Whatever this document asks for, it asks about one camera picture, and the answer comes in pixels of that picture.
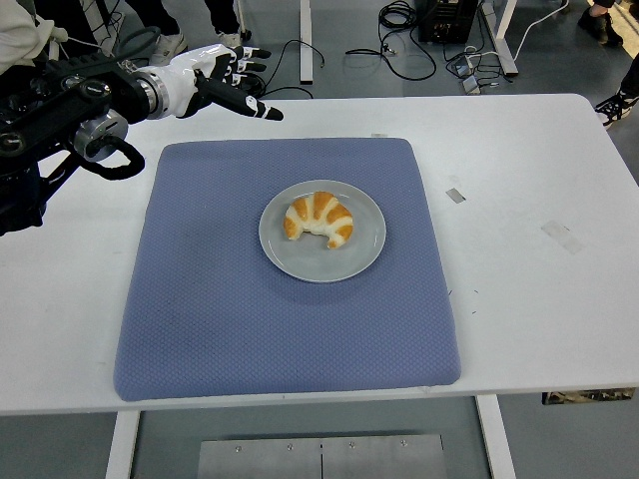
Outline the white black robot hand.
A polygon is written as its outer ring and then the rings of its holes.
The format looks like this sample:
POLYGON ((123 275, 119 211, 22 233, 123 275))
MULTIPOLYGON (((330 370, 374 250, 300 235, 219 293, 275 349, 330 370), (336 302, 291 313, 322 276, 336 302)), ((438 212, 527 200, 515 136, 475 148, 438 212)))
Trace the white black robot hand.
POLYGON ((260 48, 215 44, 174 57, 168 65, 155 69, 163 83, 159 113, 188 118, 215 104, 242 116, 281 121, 284 114, 280 110, 242 88, 246 83, 243 74, 265 70, 261 61, 270 56, 260 48))

